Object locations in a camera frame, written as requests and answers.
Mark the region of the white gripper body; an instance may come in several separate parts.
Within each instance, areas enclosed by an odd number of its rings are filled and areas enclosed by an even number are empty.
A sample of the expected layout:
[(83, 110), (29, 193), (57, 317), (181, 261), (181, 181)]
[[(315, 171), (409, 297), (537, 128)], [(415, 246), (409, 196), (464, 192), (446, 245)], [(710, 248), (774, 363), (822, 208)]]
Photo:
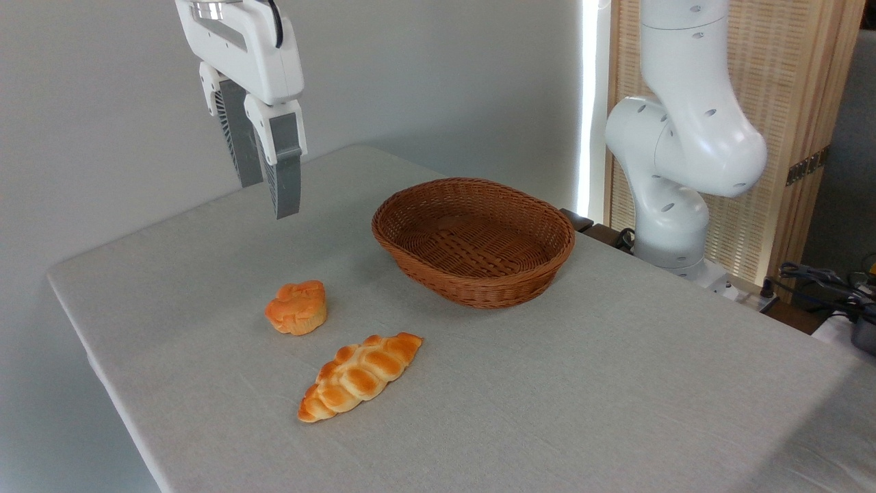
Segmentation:
[(304, 88), (288, 16), (271, 1), (177, 1), (194, 55), (269, 105), (298, 98)]

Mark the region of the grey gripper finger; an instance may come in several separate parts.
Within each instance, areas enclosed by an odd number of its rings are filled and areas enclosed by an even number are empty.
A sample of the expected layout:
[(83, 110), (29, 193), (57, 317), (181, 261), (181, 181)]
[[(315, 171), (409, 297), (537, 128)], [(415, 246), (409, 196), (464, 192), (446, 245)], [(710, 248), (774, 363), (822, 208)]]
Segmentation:
[(276, 218), (294, 215), (300, 208), (301, 158), (307, 154), (301, 106), (297, 100), (269, 106), (248, 94), (244, 109), (255, 131)]
[(259, 184), (263, 175), (253, 125), (244, 108), (246, 90), (206, 62), (200, 63), (199, 75), (207, 110), (219, 119), (241, 187)]

